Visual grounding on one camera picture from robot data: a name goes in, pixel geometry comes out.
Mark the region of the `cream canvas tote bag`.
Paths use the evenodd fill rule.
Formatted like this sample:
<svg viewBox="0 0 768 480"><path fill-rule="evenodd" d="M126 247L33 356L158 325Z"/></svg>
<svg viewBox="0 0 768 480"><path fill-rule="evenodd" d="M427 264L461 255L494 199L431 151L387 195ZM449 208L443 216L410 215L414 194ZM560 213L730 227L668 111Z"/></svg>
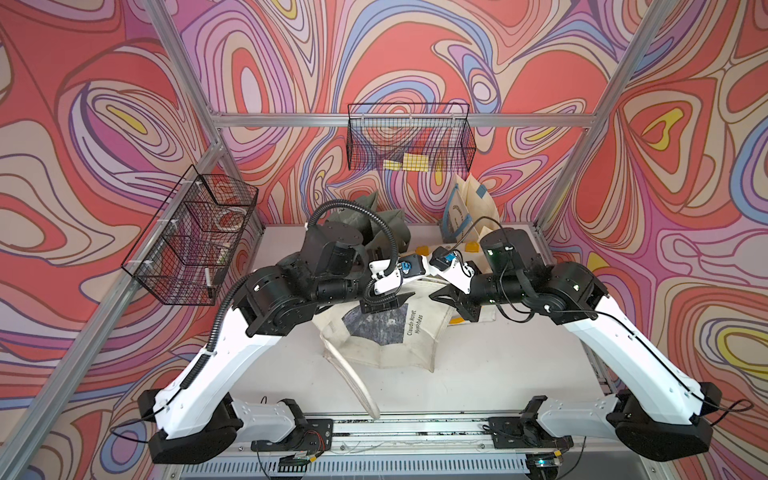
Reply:
<svg viewBox="0 0 768 480"><path fill-rule="evenodd" d="M364 313L357 301L350 301L330 306L311 321L323 342L324 358L370 417L378 419L381 411L357 365L417 367L432 373L440 335L450 326L471 323L466 314L429 298L445 286L437 280L415 281L401 289L406 300L392 310Z"/></svg>

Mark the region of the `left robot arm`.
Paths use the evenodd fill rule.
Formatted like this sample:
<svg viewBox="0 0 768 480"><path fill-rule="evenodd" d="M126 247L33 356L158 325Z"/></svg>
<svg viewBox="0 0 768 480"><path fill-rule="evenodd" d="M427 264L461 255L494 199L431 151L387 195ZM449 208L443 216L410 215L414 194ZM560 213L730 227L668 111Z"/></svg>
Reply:
<svg viewBox="0 0 768 480"><path fill-rule="evenodd" d="M318 450L325 449L324 437L294 400L249 403L234 399L230 390L261 355L318 312L353 300L365 307L395 304L395 287L377 294L370 267L355 267L368 259L362 233L321 219L335 209L352 210L379 227L389 246L383 274L396 272L397 240L379 214L350 200L321 204L307 221L301 249L238 279L194 359L168 386L140 395L142 420L157 428L147 441L154 464L201 464L237 441L285 450L313 441Z"/></svg>

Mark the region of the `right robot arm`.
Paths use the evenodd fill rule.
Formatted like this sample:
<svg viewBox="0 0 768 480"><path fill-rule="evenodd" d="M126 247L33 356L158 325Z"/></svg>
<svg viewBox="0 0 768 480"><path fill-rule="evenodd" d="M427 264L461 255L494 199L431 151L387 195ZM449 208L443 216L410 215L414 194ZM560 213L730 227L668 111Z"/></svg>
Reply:
<svg viewBox="0 0 768 480"><path fill-rule="evenodd" d="M476 321L486 305L521 304L575 335L624 383L624 389L591 402L540 395L519 418L530 441L567 436L620 441L657 462L708 452L721 390L676 367L628 319L606 286L576 262L548 265L522 230L500 228L479 248L489 272L479 272L452 249L438 247L428 264L448 286L431 299Z"/></svg>

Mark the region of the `olive green fabric bag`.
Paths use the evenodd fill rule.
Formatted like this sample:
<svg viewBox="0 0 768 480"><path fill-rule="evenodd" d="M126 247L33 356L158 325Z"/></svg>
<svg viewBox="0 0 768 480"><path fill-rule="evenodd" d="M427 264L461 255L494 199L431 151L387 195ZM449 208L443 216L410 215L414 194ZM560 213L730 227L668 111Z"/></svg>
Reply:
<svg viewBox="0 0 768 480"><path fill-rule="evenodd" d="M376 213L386 224L395 240L398 253L402 254L409 249L411 232L405 223L405 215L401 209L378 210L378 193L354 199L360 206ZM350 225L357 229L363 236L363 244L370 260L388 260L390 257L390 243L380 225L369 216L348 208L334 211L329 216L330 221L337 221Z"/></svg>

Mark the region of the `yellow sticky notes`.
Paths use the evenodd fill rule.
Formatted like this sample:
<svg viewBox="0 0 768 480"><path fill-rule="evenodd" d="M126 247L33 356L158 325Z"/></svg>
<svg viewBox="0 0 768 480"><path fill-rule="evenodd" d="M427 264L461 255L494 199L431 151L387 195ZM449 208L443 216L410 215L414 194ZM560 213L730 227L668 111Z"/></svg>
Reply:
<svg viewBox="0 0 768 480"><path fill-rule="evenodd" d="M386 171L428 172L430 158L424 154L404 153L400 160L384 160L382 167Z"/></svg>

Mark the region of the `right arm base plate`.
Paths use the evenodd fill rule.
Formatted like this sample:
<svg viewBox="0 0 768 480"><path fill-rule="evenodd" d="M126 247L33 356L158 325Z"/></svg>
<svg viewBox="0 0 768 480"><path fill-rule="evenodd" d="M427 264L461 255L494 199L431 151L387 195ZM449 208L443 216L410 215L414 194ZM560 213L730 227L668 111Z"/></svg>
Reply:
<svg viewBox="0 0 768 480"><path fill-rule="evenodd" d="M557 438L529 417L490 417L481 429L491 436L495 449L541 449L558 446Z"/></svg>

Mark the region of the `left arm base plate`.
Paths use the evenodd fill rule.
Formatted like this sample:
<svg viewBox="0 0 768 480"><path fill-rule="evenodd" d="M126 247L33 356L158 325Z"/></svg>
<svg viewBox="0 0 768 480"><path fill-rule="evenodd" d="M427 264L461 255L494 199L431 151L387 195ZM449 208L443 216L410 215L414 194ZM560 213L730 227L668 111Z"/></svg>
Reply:
<svg viewBox="0 0 768 480"><path fill-rule="evenodd" d="M310 418L294 428L286 438L278 442L253 441L253 452L308 452L310 454L331 449L334 420L331 418Z"/></svg>

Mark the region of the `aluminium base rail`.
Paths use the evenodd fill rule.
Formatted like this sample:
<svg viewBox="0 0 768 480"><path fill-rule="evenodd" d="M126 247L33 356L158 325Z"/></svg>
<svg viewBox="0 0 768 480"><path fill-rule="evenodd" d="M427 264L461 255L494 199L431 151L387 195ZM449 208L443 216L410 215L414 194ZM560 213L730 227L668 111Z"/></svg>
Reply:
<svg viewBox="0 0 768 480"><path fill-rule="evenodd" d="M237 443L214 460L169 466L162 479L670 479L669 467L612 440L572 446L500 448L491 412L333 416L331 441L306 466L284 452Z"/></svg>

